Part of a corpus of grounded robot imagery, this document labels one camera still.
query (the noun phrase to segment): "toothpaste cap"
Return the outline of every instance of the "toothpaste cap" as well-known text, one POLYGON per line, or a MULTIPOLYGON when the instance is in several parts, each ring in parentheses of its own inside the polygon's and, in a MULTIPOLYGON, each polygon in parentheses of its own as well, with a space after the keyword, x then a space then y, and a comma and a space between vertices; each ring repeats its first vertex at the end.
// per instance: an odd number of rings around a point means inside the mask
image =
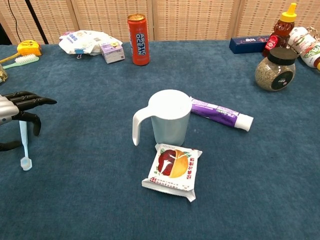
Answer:
POLYGON ((238 129, 243 129, 249 132, 253 120, 254 118, 252 116, 239 113, 234 127, 238 129))

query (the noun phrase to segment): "woven wall panel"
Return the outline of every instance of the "woven wall panel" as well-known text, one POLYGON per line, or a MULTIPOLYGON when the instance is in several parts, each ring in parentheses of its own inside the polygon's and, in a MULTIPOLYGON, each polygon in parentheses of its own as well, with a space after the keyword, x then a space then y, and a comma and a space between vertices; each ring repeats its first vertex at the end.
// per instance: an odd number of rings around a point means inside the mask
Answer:
POLYGON ((155 40, 224 40, 240 0, 154 0, 155 40))
POLYGON ((147 18, 148 39, 154 39, 151 0, 72 0, 80 29, 102 31, 129 41, 127 17, 140 13, 147 18))
POLYGON ((295 26, 312 26, 320 30, 320 1, 318 0, 242 0, 234 35, 238 37, 269 35, 282 12, 290 3, 297 3, 295 26))
POLYGON ((30 0, 30 2, 49 44, 59 43, 59 37, 67 31, 79 30, 73 9, 68 8, 66 0, 30 0))
MULTIPOLYGON (((20 40, 16 33, 16 22, 10 12, 8 1, 0 0, 0 6, 1 25, 4 26, 3 28, 12 44, 19 44, 20 40)), ((24 0, 11 0, 10 6, 17 20, 17 29, 21 41, 35 40, 39 44, 43 44, 44 41, 39 33, 37 25, 29 11, 26 2, 24 0)))

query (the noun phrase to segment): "jar of seeds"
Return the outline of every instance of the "jar of seeds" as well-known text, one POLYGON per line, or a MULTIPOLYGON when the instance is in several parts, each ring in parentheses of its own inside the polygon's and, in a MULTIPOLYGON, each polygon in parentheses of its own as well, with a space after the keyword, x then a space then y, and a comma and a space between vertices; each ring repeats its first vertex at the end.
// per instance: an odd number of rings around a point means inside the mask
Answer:
POLYGON ((295 60, 298 55, 285 47, 270 50, 255 70, 255 81, 263 89, 279 91, 294 79, 296 74, 295 60))

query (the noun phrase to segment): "snack package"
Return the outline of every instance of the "snack package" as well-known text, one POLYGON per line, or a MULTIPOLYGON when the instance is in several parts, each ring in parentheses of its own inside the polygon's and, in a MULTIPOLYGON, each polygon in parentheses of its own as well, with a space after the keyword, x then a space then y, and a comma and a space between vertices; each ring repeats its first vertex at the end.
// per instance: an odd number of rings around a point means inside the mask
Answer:
POLYGON ((59 46, 67 54, 89 54, 92 56, 101 54, 100 46, 110 43, 122 42, 102 31, 79 30, 66 32, 59 38, 59 46))
POLYGON ((8 78, 8 74, 0 64, 0 83, 5 82, 8 78))
POLYGON ((125 52, 117 42, 103 44, 100 46, 102 56, 107 64, 118 62, 125 59, 125 52))
POLYGON ((168 144, 157 144, 155 149, 157 153, 142 187, 186 197, 190 202, 195 200, 195 179, 202 151, 168 144))

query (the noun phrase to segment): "snack bag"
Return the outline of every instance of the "snack bag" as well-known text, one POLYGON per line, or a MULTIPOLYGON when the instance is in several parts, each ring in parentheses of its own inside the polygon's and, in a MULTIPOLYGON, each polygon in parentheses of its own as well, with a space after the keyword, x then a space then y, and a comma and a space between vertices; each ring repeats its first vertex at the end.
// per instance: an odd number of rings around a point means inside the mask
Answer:
POLYGON ((0 83, 5 82, 8 78, 8 74, 0 64, 0 83))
POLYGON ((157 144, 155 149, 157 153, 142 186, 186 197, 190 202, 195 200, 197 164, 202 151, 168 144, 157 144))
POLYGON ((100 45, 122 42, 102 31, 79 30, 66 32, 60 36, 59 46, 67 54, 101 54, 100 45))

